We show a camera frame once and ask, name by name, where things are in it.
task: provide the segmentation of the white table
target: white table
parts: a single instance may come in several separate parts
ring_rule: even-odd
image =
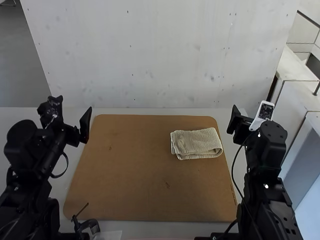
[[[79,119],[85,113],[85,108],[64,108],[64,122],[69,125],[79,127]],[[95,108],[92,112],[92,120],[100,114],[134,114],[134,115],[190,115],[190,116],[211,116],[218,123],[222,145],[226,161],[231,169],[233,158],[236,154],[238,145],[233,143],[232,136],[226,133],[227,126],[231,116],[230,108]],[[33,120],[40,128],[40,118],[36,108],[0,108],[0,149],[3,149],[7,139],[7,132],[13,124],[20,120]],[[69,167],[67,172],[58,179],[50,179],[52,191],[50,196],[56,198],[60,204],[60,231],[73,232],[73,223],[63,215],[63,205],[68,193],[72,177],[76,170],[84,144],[78,148],[67,146],[65,153],[69,158]],[[4,156],[3,150],[0,151],[0,191],[6,187],[6,172],[9,162]],[[234,178],[239,188],[244,186],[244,175],[246,172],[246,157],[244,151],[240,151],[234,167]],[[58,161],[53,173],[61,173],[66,167],[63,157]],[[239,194],[235,191],[236,199],[241,201]],[[228,223],[198,223],[198,222],[144,222],[144,221],[99,221],[101,231],[122,231],[121,239],[140,239],[140,238],[179,238],[193,239],[197,236],[210,236],[211,232],[224,232]],[[230,232],[237,232],[234,227]]]

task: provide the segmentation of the cork board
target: cork board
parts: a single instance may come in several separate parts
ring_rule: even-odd
[[[82,220],[232,222],[237,201],[225,154],[190,160],[171,154],[171,132],[210,127],[219,134],[209,116],[96,116],[64,215],[70,219],[89,202]]]

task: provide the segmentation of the black cable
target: black cable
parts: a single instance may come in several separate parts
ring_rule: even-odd
[[[278,220],[278,222],[281,224],[281,226],[282,226],[282,228],[283,228],[283,231],[285,231],[285,225],[284,225],[284,223],[281,221],[281,219],[280,219],[280,217],[279,216],[277,216],[272,210],[270,210],[270,209],[267,209],[267,211],[269,212],[269,213],[271,213],[277,220]]]
[[[63,155],[64,158],[65,158],[66,168],[65,168],[65,170],[64,170],[62,173],[60,173],[60,174],[58,174],[58,175],[54,175],[53,173],[51,173],[51,174],[50,174],[50,177],[52,177],[53,179],[60,178],[63,174],[65,174],[65,172],[66,172],[67,169],[68,169],[68,166],[69,166],[69,158],[68,158],[67,154],[65,154],[65,152],[62,152],[62,155]]]
[[[227,233],[229,233],[230,229],[237,223],[237,219],[235,219],[230,225],[227,227],[227,229],[222,233],[220,236],[218,236],[215,240],[223,239]]]
[[[245,200],[244,200],[244,196],[243,196],[242,193],[240,192],[240,189],[239,189],[238,185],[236,184],[236,181],[235,181],[235,178],[234,178],[234,166],[235,166],[235,162],[236,162],[237,156],[238,156],[241,148],[244,146],[245,142],[246,142],[246,141],[248,140],[248,138],[251,137],[255,132],[256,132],[256,131],[254,131],[254,132],[252,132],[250,135],[248,135],[248,136],[246,137],[246,139],[243,141],[243,143],[240,145],[240,147],[238,148],[238,150],[236,151],[235,156],[234,156],[234,159],[233,159],[233,162],[232,162],[232,166],[231,166],[231,179],[232,179],[232,182],[233,182],[233,184],[234,184],[237,192],[239,193],[239,195],[240,195],[240,197],[241,197],[241,199],[242,199],[242,201],[243,201],[243,204],[244,204],[244,206],[245,206],[245,208],[246,208],[246,211],[247,211],[249,217],[250,217],[251,220],[252,220],[253,227],[254,227],[256,233],[258,234],[258,237],[259,237],[260,239],[263,239],[262,236],[260,235],[259,230],[258,230],[258,226],[256,225],[255,220],[254,220],[254,218],[252,217],[252,215],[251,215],[251,213],[250,213],[250,211],[249,211],[249,208],[248,208],[248,206],[247,206],[247,204],[246,204],[246,202],[245,202]]]

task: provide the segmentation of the floor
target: floor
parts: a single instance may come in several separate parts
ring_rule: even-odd
[[[51,93],[25,14],[16,3],[0,6],[0,107],[38,107]]]

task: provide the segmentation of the towel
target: towel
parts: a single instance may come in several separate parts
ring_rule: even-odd
[[[171,153],[178,159],[210,159],[219,157],[222,143],[214,127],[196,130],[171,132]]]

